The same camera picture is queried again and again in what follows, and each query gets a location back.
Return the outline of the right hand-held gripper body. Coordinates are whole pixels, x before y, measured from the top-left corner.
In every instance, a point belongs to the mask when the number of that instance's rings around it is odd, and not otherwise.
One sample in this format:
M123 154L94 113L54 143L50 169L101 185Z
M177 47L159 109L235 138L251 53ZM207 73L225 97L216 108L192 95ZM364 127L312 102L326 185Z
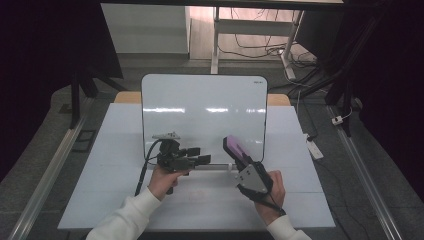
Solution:
M236 177L239 191L252 201L262 201L272 191L273 180L260 162L247 165Z

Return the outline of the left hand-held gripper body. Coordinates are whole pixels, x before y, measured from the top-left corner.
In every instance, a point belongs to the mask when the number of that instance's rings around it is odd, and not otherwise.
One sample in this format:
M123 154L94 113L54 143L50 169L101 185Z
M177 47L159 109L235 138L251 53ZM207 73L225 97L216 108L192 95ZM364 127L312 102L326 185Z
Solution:
M153 135L156 142L160 142L157 164L162 168L174 172L195 168L194 156L187 156L187 149L180 149L180 138L175 132Z

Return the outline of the purple and black eraser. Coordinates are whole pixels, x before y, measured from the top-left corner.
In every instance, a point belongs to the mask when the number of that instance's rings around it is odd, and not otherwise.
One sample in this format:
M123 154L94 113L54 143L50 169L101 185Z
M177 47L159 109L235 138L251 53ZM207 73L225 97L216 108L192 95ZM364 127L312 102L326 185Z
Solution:
M230 156L235 155L240 160L240 153L237 146L242 145L239 143L238 139L233 135L229 135L223 139L223 149Z

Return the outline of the white whiteboard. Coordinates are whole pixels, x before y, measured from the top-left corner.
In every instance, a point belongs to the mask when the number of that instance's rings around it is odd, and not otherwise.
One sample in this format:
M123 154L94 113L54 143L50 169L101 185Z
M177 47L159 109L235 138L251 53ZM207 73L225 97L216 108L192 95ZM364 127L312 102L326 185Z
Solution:
M234 136L255 161L264 158L268 82L262 76L148 74L141 79L144 154L155 137L176 133L182 148L199 147L227 164L223 139Z

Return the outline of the person's right hand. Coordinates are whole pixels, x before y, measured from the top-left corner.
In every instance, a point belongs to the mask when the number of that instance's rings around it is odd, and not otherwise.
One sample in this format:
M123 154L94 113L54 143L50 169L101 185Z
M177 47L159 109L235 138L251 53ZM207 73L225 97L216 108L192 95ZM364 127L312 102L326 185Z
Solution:
M285 198L285 188L283 185L282 174L279 170L273 170L269 172L269 176L273 180L273 187L270 195L267 196L265 200L271 203L273 206L281 209ZM280 217L278 210L263 204L256 203L255 208L266 226Z

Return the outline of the person's left hand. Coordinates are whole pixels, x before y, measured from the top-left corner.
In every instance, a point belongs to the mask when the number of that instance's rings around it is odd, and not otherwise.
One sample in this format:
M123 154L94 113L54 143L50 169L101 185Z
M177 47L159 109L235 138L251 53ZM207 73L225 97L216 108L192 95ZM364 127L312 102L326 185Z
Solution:
M178 185L178 178L188 174L189 170L170 172L160 166L156 166L152 172L148 189L159 201L162 201L168 190Z

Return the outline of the white power strip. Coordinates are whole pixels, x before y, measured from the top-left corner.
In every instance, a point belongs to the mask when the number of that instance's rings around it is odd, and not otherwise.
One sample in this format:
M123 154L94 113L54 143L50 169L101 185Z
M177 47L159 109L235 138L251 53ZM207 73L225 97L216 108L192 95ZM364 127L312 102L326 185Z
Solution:
M323 153L320 151L318 146L313 141L313 138L309 134L305 134L305 142L314 160L322 159L324 157Z

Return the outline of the wooden table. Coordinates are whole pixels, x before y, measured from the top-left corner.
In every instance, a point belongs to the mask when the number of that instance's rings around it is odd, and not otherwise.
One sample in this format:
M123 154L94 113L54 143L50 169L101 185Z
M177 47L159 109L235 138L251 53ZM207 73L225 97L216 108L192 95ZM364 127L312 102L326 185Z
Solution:
M285 94L269 94L267 96L268 104L270 106L290 106L290 100ZM118 92L115 103L141 103L141 93L138 91L121 91Z

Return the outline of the black floor plate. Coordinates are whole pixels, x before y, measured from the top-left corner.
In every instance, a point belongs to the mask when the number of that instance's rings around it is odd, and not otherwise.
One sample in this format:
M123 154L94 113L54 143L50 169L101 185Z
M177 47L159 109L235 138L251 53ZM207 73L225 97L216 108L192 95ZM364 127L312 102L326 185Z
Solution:
M81 130L74 142L72 152L89 153L95 142L96 135L96 130Z

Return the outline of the black metal stand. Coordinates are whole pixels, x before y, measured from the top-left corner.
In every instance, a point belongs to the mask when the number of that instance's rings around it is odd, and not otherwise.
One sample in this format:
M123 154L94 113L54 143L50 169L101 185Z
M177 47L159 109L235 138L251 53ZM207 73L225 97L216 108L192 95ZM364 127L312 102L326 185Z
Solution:
M119 92L126 91L124 86L118 84L106 74L101 73L98 69L92 66L77 70L71 80L72 119L70 129L74 129L81 119L79 90L82 89L88 98L95 98L99 93L99 90L94 83L94 79L99 79Z
M328 75L326 79L314 83L303 92L298 93L298 98L304 99L312 93L330 86L324 101L327 105L336 105L340 99L343 99L343 116L339 125L348 137L351 136L349 117L352 113L353 67L379 21L373 14L366 15L364 19L365 22L357 28L357 32L337 53L337 56L344 55L344 59L340 60L337 70L333 74Z

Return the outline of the white cabinet panel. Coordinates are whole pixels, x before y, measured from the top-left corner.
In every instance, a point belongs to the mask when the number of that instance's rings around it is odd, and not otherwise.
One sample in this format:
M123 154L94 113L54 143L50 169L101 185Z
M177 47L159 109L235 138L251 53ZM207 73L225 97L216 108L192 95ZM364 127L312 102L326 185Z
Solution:
M102 3L101 8L118 53L189 53L188 7Z

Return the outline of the dark curtain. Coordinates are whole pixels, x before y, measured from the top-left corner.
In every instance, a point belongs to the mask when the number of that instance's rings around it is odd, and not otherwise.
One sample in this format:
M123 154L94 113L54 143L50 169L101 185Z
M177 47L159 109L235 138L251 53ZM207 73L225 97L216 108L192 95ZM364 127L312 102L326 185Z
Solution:
M83 73L122 76L101 0L0 0L0 181Z
M424 0L392 0L353 68L360 119L424 201Z

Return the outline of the aluminium floor rail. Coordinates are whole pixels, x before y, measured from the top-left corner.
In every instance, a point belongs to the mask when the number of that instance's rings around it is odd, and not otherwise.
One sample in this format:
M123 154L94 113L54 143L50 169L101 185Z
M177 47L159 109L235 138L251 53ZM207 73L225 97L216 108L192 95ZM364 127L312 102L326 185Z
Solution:
M360 155L352 137L349 137L343 130L341 125L334 125L341 142L347 151L349 159L352 162L353 168L361 182L365 193L376 213L376 216L382 226L382 229L388 240L403 240L402 234L386 204L380 194L374 180L365 165L362 156Z
M86 119L86 115L82 116L73 129L67 130L7 240L26 240L28 237Z

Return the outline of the white desk frame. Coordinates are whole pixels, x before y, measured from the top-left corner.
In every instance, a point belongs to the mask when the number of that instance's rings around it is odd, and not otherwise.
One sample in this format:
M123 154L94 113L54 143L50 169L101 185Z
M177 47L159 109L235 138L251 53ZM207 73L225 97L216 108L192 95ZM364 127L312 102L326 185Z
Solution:
M282 36L287 37L287 43L284 49L280 50L278 54L280 55L287 79L295 80L296 76L289 60L289 54L291 52L291 47L293 45L303 12L301 10L294 10L293 13L294 16L291 22L236 20L221 18L220 8L215 7L213 10L214 33L211 73L218 73L218 42L220 34Z

